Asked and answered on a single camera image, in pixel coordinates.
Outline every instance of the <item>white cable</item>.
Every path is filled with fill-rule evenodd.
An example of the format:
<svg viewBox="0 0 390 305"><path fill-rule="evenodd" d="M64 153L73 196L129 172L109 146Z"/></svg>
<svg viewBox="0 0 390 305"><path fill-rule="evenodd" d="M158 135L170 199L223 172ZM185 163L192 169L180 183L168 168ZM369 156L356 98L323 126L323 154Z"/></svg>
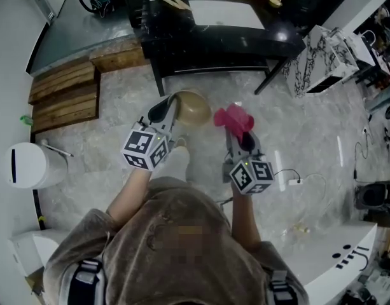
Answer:
<svg viewBox="0 0 390 305"><path fill-rule="evenodd" d="M308 176L306 176L305 180L309 179L309 177L320 177L321 179L324 180L324 189L323 189L323 196L322 196L322 199L321 199L321 203L323 202L323 200L325 200L326 198L326 187L328 186L328 181L326 180L326 178L321 175L321 174L310 174Z"/></svg>
<svg viewBox="0 0 390 305"><path fill-rule="evenodd" d="M103 10L103 16L101 16L101 14L100 14L101 18L104 18L104 16L106 16L106 8L107 8L109 2L110 2L110 0L107 0L107 3L106 3L104 10Z"/></svg>
<svg viewBox="0 0 390 305"><path fill-rule="evenodd" d="M100 8L102 7L101 2L100 2L99 0L94 0L94 1L95 1L96 4L97 4L95 7L96 7L97 9L100 9Z"/></svg>

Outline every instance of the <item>wall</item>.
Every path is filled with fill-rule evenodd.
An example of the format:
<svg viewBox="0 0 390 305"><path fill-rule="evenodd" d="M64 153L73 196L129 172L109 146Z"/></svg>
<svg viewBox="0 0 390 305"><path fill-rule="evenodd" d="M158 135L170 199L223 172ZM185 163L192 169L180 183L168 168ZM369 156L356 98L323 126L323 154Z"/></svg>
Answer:
<svg viewBox="0 0 390 305"><path fill-rule="evenodd" d="M323 24L328 29L339 27L345 32L357 29L385 0L345 0Z"/></svg>
<svg viewBox="0 0 390 305"><path fill-rule="evenodd" d="M13 234L38 228L32 191L8 186L2 168L6 148L29 141L29 127L19 122L29 113L25 68L44 24L33 0L0 0L0 304L35 305L6 246Z"/></svg>

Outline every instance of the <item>wooden pallet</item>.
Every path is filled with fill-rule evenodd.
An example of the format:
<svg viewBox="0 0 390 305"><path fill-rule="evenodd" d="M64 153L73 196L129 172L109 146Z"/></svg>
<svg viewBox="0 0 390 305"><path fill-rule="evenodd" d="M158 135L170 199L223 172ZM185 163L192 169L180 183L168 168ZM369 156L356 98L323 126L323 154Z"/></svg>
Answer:
<svg viewBox="0 0 390 305"><path fill-rule="evenodd" d="M100 74L91 62L86 61L72 65L43 78L35 78L28 103L36 105L76 88L90 86L99 81Z"/></svg>
<svg viewBox="0 0 390 305"><path fill-rule="evenodd" d="M99 117L99 83L76 88L34 106L32 133L60 128Z"/></svg>
<svg viewBox="0 0 390 305"><path fill-rule="evenodd" d="M149 64L136 39L117 41L90 54L90 61L101 73Z"/></svg>

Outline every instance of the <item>black table leg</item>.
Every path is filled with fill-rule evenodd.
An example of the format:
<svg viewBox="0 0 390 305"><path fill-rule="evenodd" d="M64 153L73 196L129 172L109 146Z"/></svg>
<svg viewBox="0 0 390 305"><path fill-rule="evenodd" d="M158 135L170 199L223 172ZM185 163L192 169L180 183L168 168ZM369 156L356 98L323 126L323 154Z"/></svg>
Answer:
<svg viewBox="0 0 390 305"><path fill-rule="evenodd" d="M381 81L385 78L385 74L384 73L377 73L374 77L373 80L371 80L367 85L366 87L370 87L371 85L375 85L378 81Z"/></svg>
<svg viewBox="0 0 390 305"><path fill-rule="evenodd" d="M372 66L369 64L367 65L366 67L363 67L362 69L360 69L359 71L356 71L352 78L354 78L356 80L356 83L360 82L363 80L363 77L366 76L366 73L369 73L372 69Z"/></svg>
<svg viewBox="0 0 390 305"><path fill-rule="evenodd" d="M158 61L155 58L151 59L151 66L152 66L152 71L154 73L155 82L157 83L158 93L161 97L165 96L164 84L162 84L161 72L159 70Z"/></svg>
<svg viewBox="0 0 390 305"><path fill-rule="evenodd" d="M267 74L267 77L264 79L261 85L257 87L257 89L254 91L254 94L258 95L259 93L261 93L261 91L268 86L271 80L274 79L274 77L282 70L282 68L288 61L288 58L278 60L277 65L272 69L270 73Z"/></svg>
<svg viewBox="0 0 390 305"><path fill-rule="evenodd" d="M363 73L361 73L359 76L357 76L356 84L362 82L363 80L367 79L368 77L372 76L375 72L375 69L372 67L370 69L367 69Z"/></svg>

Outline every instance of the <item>pink fabric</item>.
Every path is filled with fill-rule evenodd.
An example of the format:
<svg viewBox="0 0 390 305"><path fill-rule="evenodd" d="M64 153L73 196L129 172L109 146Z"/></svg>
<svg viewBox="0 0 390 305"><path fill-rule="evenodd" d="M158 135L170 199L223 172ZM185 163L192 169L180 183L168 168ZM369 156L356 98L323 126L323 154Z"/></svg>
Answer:
<svg viewBox="0 0 390 305"><path fill-rule="evenodd" d="M248 115L241 106L230 104L226 111L219 109L214 113L214 125L224 125L241 143L243 133L253 129L254 118Z"/></svg>

